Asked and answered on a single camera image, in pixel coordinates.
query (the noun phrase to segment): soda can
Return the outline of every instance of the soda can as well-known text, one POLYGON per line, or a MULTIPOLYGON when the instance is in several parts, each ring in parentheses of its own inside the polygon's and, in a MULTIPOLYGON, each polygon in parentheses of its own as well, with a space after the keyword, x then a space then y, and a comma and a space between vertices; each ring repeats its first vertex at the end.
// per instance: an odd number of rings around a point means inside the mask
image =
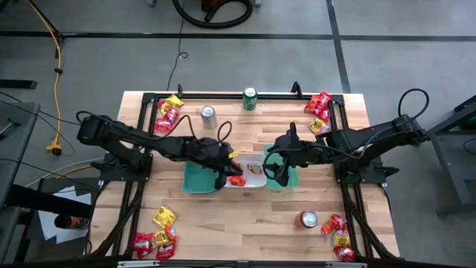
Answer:
POLYGON ((243 91, 243 109, 251 111, 256 108, 258 93, 256 89, 248 87, 243 91))
POLYGON ((205 106, 202 108, 202 115, 203 126, 206 130, 213 130, 216 127, 216 114, 215 109, 211 106, 205 106))
POLYGON ((313 211, 302 211, 296 216, 295 223, 297 227, 314 228, 318 224, 318 216, 313 211))

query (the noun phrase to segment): wooden table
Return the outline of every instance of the wooden table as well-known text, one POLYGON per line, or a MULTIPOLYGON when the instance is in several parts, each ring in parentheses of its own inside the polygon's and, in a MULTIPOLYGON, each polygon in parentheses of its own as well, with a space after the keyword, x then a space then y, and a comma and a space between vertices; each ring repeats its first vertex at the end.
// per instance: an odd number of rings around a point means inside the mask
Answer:
MULTIPOLYGON (((124 92, 118 120, 135 126, 143 92, 124 92)), ((364 97, 344 95, 350 128, 369 126, 364 97)), ((233 123, 228 138, 235 150, 262 152, 266 144, 297 125, 301 140, 314 141, 306 125, 315 119, 305 114, 304 100, 258 100, 254 111, 242 109, 240 100, 184 100, 181 115, 190 115, 198 137, 216 137, 216 130, 204 130, 200 109, 211 105, 220 125, 233 123)), ((147 131, 148 119, 144 124, 147 131)), ((173 135, 189 135, 187 122, 173 135)), ((332 165, 297 168, 300 184, 296 188, 271 191, 264 188, 222 189, 212 194, 187 194, 181 189, 184 163, 168 161, 154 155, 152 174, 146 184, 137 232, 158 232, 161 228, 152 216, 161 205, 167 205, 178 218, 174 224, 179 236, 175 259, 264 260, 264 261, 332 261, 337 260, 331 247, 331 236, 321 234, 321 226, 332 214, 344 216, 340 187, 335 183, 332 165), (315 211, 318 226, 298 230, 294 220, 302 210, 315 211)), ((399 255, 388 203, 381 188, 362 185, 367 221, 390 252, 399 255)), ((123 195, 123 182, 111 182, 100 195, 91 227, 93 248, 111 231, 118 220, 123 195)), ((356 223, 359 249, 364 252, 361 230, 356 223)), ((126 246, 129 224, 124 228, 120 252, 126 246)))

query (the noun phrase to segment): green tray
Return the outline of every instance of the green tray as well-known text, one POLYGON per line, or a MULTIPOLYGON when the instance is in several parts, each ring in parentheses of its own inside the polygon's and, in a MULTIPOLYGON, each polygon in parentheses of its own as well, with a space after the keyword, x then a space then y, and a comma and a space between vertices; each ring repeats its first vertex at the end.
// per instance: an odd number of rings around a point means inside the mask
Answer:
POLYGON ((184 183, 181 189, 190 194, 208 194, 215 191, 218 174, 193 162, 185 162, 184 183))
MULTIPOLYGON (((268 145, 265 146, 265 150, 264 150, 265 156, 268 155, 268 149, 271 148, 272 146, 273 146, 272 144, 268 144, 268 145)), ((273 164, 273 163, 276 163, 278 165, 282 165, 283 164, 283 158, 281 158, 279 154, 275 153, 275 154, 273 154, 272 156, 269 157, 268 163, 266 163, 266 164, 273 164)), ((272 171, 267 171, 267 172, 270 176, 274 175, 274 172, 272 172, 272 171)), ((266 183, 267 186, 268 186, 268 189, 269 190, 280 190, 280 189, 287 189, 287 188, 293 188, 293 187, 298 186, 299 185, 299 177, 298 177, 298 173, 296 172, 296 169, 293 168, 293 167, 290 167, 288 169, 288 172, 289 172, 288 186, 283 187, 283 186, 279 185, 279 183, 277 183, 275 180, 268 179, 268 181, 266 183)))

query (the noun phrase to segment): concrete floor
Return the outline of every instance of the concrete floor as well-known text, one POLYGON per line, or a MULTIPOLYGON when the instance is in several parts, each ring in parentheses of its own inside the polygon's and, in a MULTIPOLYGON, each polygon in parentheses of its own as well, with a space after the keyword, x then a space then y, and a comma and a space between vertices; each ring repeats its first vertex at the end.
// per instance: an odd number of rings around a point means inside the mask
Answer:
MULTIPOLYGON (((168 0, 152 9, 144 1, 37 0, 62 31, 177 33, 181 18, 168 0)), ((476 2, 472 0, 335 0, 341 34, 476 35, 476 2)), ((240 14, 238 4, 223 7, 217 20, 240 14)), ((187 11, 202 17, 195 1, 187 11)), ((26 1, 0 13, 0 29, 43 31, 26 1)), ((185 23, 184 33, 210 32, 185 23)), ((218 33, 330 34, 325 0, 263 0, 244 24, 218 33)), ((63 47, 59 83, 62 116, 74 120, 85 109, 115 117, 122 92, 164 90, 177 52, 177 39, 68 39, 63 47)), ((365 96, 371 124, 394 119, 400 95, 410 88, 428 91, 431 104, 418 121, 431 128, 476 91, 476 46, 473 42, 342 42, 352 93, 365 96)), ((171 89, 287 92, 300 82, 305 92, 342 92, 332 41, 185 39, 171 89)), ((54 45, 49 38, 0 36, 0 77, 37 80, 34 90, 2 90, 23 101, 42 104, 55 113, 52 89, 54 45)), ((423 97, 408 96, 403 109, 414 114, 423 97)), ((75 140, 76 126, 64 124, 63 135, 74 145, 73 157, 53 157, 45 146, 54 137, 38 121, 24 161, 45 169, 100 157, 103 151, 75 140)), ((436 208, 452 204, 451 183, 441 174, 432 146, 401 147, 386 153, 385 164, 401 171, 389 178, 393 224, 402 257, 411 261, 474 267, 476 219, 460 215, 438 219, 436 208)), ((81 176, 93 176, 93 170, 81 176)), ((16 182, 24 185, 42 175, 22 167, 16 182)))

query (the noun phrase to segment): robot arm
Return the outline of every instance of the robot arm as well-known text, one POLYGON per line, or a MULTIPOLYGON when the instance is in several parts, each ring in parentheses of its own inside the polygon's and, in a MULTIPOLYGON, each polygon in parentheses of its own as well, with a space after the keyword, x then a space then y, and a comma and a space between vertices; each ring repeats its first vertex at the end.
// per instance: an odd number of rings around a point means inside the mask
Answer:
POLYGON ((151 136, 105 115, 90 114, 81 122, 77 139, 86 145, 101 146, 116 157, 121 165, 132 170, 143 168, 149 155, 137 148, 126 147, 122 141, 156 150, 174 162, 195 162, 218 172, 216 189, 225 185, 227 176, 242 174, 242 169, 229 157, 233 152, 231 145, 214 138, 151 136))
POLYGON ((276 138, 274 146, 268 150, 263 169, 269 179, 283 187, 288 185, 289 167, 334 164, 341 165, 340 172, 343 176, 358 173, 394 147, 417 146, 427 140, 425 131, 414 119, 402 115, 393 121, 362 130, 333 130, 317 135, 316 142, 300 141, 295 123, 290 123, 286 134, 276 138), (273 153, 278 153, 283 158, 282 165, 267 163, 273 153))

